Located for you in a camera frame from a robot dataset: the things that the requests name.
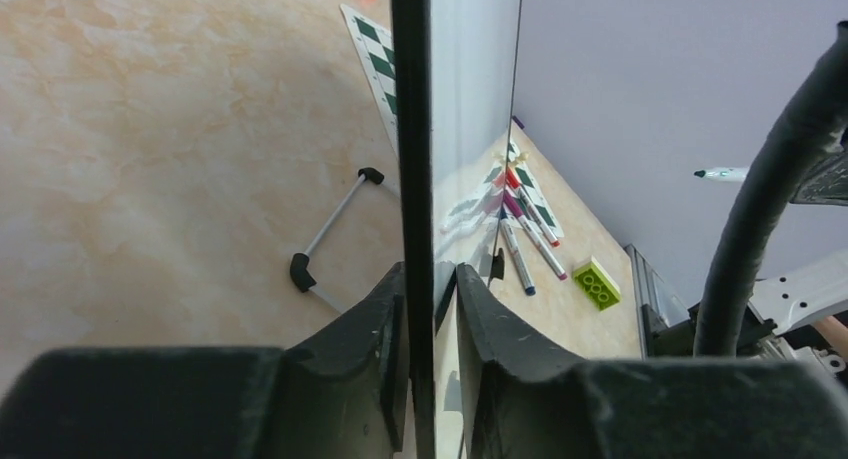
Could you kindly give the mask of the white whiteboard black frame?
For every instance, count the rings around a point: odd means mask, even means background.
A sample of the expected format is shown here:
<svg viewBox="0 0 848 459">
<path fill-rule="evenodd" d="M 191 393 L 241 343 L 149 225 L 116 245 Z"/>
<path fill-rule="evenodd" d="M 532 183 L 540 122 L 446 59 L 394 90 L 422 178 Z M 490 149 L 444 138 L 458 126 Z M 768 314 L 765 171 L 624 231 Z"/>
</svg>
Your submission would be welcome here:
<svg viewBox="0 0 848 459">
<path fill-rule="evenodd" d="M 459 458 L 457 270 L 498 247 L 522 0 L 391 0 L 415 452 Z"/>
</svg>

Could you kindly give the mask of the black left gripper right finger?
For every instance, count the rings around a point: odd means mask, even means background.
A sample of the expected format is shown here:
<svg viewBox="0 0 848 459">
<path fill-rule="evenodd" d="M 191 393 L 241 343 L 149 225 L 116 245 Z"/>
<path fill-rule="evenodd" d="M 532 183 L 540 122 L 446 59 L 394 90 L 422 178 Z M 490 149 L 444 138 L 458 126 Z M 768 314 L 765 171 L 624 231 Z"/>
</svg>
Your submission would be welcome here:
<svg viewBox="0 0 848 459">
<path fill-rule="evenodd" d="M 589 360 L 456 269 L 471 458 L 843 458 L 847 395 L 790 361 Z"/>
</svg>

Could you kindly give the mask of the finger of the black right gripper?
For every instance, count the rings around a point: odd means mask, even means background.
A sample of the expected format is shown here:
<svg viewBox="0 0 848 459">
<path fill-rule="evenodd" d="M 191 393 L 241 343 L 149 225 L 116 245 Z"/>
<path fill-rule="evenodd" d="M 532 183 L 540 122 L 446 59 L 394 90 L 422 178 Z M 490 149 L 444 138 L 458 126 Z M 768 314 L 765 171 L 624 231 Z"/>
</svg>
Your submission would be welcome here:
<svg viewBox="0 0 848 459">
<path fill-rule="evenodd" d="M 847 145 L 829 152 L 802 179 L 790 204 L 847 206 Z"/>
</svg>

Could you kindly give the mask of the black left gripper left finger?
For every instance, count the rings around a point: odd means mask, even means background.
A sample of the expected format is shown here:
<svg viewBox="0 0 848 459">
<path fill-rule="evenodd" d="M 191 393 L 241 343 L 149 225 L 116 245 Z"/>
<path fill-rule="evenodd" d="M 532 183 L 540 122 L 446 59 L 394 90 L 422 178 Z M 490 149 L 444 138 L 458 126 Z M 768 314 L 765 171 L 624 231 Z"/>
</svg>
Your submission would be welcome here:
<svg viewBox="0 0 848 459">
<path fill-rule="evenodd" d="M 1 403 L 5 458 L 390 458 L 409 375 L 402 263 L 301 343 L 62 348 Z"/>
</svg>

